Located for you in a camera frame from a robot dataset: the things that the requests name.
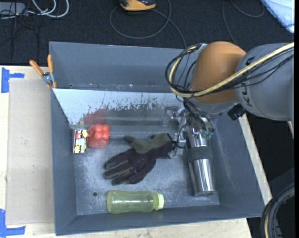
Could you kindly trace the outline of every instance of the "orange object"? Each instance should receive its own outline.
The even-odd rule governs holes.
[[[88,147],[104,148],[109,144],[110,127],[109,125],[95,124],[88,128]]]

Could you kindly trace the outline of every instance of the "metal cylinder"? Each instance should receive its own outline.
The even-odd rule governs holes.
[[[203,196],[215,191],[212,159],[197,159],[188,163],[194,196]]]

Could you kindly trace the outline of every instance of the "bottle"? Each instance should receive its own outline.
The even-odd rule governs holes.
[[[111,190],[106,206],[110,213],[149,212],[164,207],[164,196],[150,191]]]

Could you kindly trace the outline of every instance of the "cable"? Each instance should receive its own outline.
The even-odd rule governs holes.
[[[206,89],[206,90],[202,90],[202,91],[183,91],[183,92],[180,92],[178,89],[175,89],[175,87],[173,86],[173,83],[172,83],[172,78],[173,78],[173,74],[175,73],[175,70],[176,70],[176,67],[178,66],[179,62],[180,62],[180,58],[178,56],[178,58],[176,59],[176,62],[175,64],[173,65],[173,67],[171,68],[171,71],[169,73],[169,76],[167,78],[167,82],[169,83],[169,87],[171,89],[171,91],[181,97],[184,97],[184,98],[191,98],[191,97],[199,97],[199,96],[203,96],[203,95],[206,95],[206,94],[209,94],[211,93],[212,91],[214,90],[217,90],[217,89],[220,89],[221,87],[225,86],[226,84],[232,82],[234,79],[238,78],[239,76],[245,74],[246,72],[248,72],[249,70],[255,68],[256,66],[262,64],[263,62],[269,60],[269,59],[272,59],[273,57],[277,56],[278,54],[284,52],[284,51],[287,51],[287,50],[291,50],[292,48],[294,48],[294,43],[290,43],[290,44],[287,44],[287,45],[284,45],[282,47],[280,47],[279,49],[263,56],[261,59],[249,64],[248,66],[246,66],[245,68],[243,68],[242,70],[236,72],[235,74],[233,74],[232,76],[228,77],[227,79],[223,80],[222,82]],[[197,49],[198,46],[195,46],[193,47],[191,50],[185,50],[185,52],[190,52],[192,51],[193,49]]]
[[[162,26],[156,33],[154,33],[154,34],[151,34],[151,35],[148,35],[148,36],[144,36],[144,37],[134,37],[134,36],[129,36],[129,35],[123,34],[123,33],[121,33],[120,31],[118,31],[118,30],[114,27],[114,25],[113,25],[113,23],[112,23],[112,14],[113,14],[114,11],[117,10],[119,7],[114,8],[114,9],[112,10],[112,12],[110,13],[109,20],[110,20],[111,27],[113,28],[114,31],[116,31],[118,34],[120,34],[120,35],[122,35],[122,36],[124,36],[124,37],[130,38],[130,39],[138,39],[138,40],[140,40],[140,39],[147,39],[147,38],[151,38],[151,37],[156,36],[156,35],[159,34],[162,30],[164,30],[164,28],[166,27],[166,25],[170,22],[170,23],[177,29],[177,31],[179,32],[179,34],[180,34],[180,36],[181,36],[181,38],[182,38],[182,41],[183,41],[183,43],[184,43],[184,47],[186,48],[187,45],[186,45],[186,41],[185,41],[185,38],[184,38],[183,34],[182,34],[181,31],[179,30],[179,28],[176,26],[176,24],[175,24],[173,21],[170,20],[170,16],[171,16],[171,4],[170,4],[170,0],[167,0],[167,2],[168,2],[168,5],[169,5],[169,13],[168,13],[168,16],[162,14],[162,13],[159,12],[158,10],[152,9],[154,12],[158,13],[159,15],[161,15],[161,16],[163,16],[163,17],[165,17],[165,18],[167,19],[166,22],[164,23],[164,25],[163,25],[163,26]]]
[[[281,204],[294,196],[295,185],[292,183],[266,204],[260,220],[260,232],[263,238],[277,238],[277,227],[275,225],[277,212]]]
[[[53,18],[61,18],[61,17],[63,17],[63,16],[65,16],[68,12],[69,12],[69,1],[68,0],[65,0],[65,2],[66,2],[66,11],[63,13],[63,14],[61,14],[61,15],[51,15],[54,11],[55,11],[55,9],[56,9],[56,7],[57,7],[57,5],[56,5],[56,0],[53,0],[53,2],[54,2],[54,6],[53,6],[53,9],[52,10],[50,10],[50,11],[48,11],[48,9],[46,9],[46,10],[42,10],[38,5],[37,5],[37,3],[35,2],[35,0],[31,0],[32,1],[32,3],[34,4],[34,6],[36,7],[36,9],[38,10],[38,11],[40,11],[40,13],[37,13],[37,12],[34,12],[34,11],[28,11],[28,13],[33,13],[33,14],[36,14],[36,15],[45,15],[45,16],[48,16],[48,17],[53,17]]]
[[[228,25],[227,25],[227,22],[226,22],[226,19],[225,19],[225,15],[224,15],[224,1],[225,1],[225,0],[222,0],[222,18],[223,18],[223,21],[224,21],[224,25],[225,25],[225,27],[226,27],[226,29],[227,29],[227,31],[228,31],[228,33],[229,33],[231,39],[232,39],[233,42],[237,45],[237,42],[236,42],[236,40],[233,38],[233,35],[231,34],[230,29],[229,29],[229,27],[228,27]],[[262,16],[264,15],[264,13],[265,13],[265,6],[264,6],[263,3],[262,3],[263,12],[262,12],[261,14],[259,14],[259,15],[251,15],[251,14],[248,14],[248,13],[246,13],[246,12],[240,10],[240,9],[239,9],[239,8],[232,2],[232,0],[229,0],[229,1],[230,1],[230,4],[231,4],[236,10],[238,10],[240,13],[242,13],[242,14],[248,16],[248,17],[258,18],[258,17],[262,17]]]
[[[246,13],[246,12],[240,10],[240,9],[239,9],[239,8],[232,2],[232,0],[230,0],[230,4],[231,4],[235,9],[237,9],[240,13],[242,13],[242,14],[248,16],[248,17],[259,18],[259,17],[262,17],[262,16],[264,15],[264,13],[265,13],[265,6],[264,6],[263,3],[261,3],[261,4],[262,4],[262,7],[263,7],[263,12],[262,12],[261,14],[259,14],[259,15],[251,15],[251,14],[248,14],[248,13]]]

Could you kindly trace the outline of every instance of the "wooden table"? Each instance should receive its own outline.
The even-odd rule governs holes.
[[[20,72],[1,93],[1,69]],[[270,189],[246,116],[240,118],[264,202]],[[21,237],[55,237],[51,179],[50,90],[30,66],[0,66],[0,209],[8,228],[26,226]],[[250,238],[246,219],[119,230],[68,237]]]

